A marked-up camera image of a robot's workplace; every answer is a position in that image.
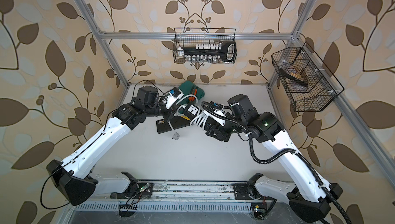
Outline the black white power strip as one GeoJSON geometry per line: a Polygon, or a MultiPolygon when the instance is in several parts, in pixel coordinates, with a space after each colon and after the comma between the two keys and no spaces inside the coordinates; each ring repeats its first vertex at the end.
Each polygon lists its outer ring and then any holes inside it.
{"type": "Polygon", "coordinates": [[[179,113],[182,118],[192,121],[201,113],[201,110],[195,104],[184,104],[181,106],[179,113]]]}

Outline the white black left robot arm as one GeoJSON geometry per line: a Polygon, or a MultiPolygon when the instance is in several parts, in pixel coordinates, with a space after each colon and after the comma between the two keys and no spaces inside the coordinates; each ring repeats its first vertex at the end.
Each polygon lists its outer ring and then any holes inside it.
{"type": "Polygon", "coordinates": [[[117,141],[148,117],[172,119],[183,96],[177,87],[163,95],[152,86],[139,88],[131,102],[113,111],[104,127],[84,145],[62,161],[53,160],[47,165],[49,179],[72,206],[95,195],[114,193],[128,198],[139,194],[143,189],[130,173],[106,177],[92,174],[93,168],[117,141]]]}

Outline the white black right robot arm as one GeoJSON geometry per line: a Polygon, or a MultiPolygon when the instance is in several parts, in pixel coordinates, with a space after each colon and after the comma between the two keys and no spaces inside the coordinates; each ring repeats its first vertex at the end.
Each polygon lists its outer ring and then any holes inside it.
{"type": "Polygon", "coordinates": [[[215,102],[201,103],[204,113],[214,122],[213,125],[203,125],[206,134],[219,141],[228,141],[232,134],[244,133],[256,163],[267,165],[278,161],[292,179],[292,183],[282,182],[257,173],[247,182],[250,198],[258,200],[268,196],[286,203],[307,223],[325,223],[332,203],[345,222],[351,223],[338,202],[343,193],[341,186],[330,183],[315,170],[275,115],[270,112],[259,114],[244,94],[230,98],[227,103],[227,107],[215,102]],[[231,114],[223,112],[226,108],[231,114]]]}

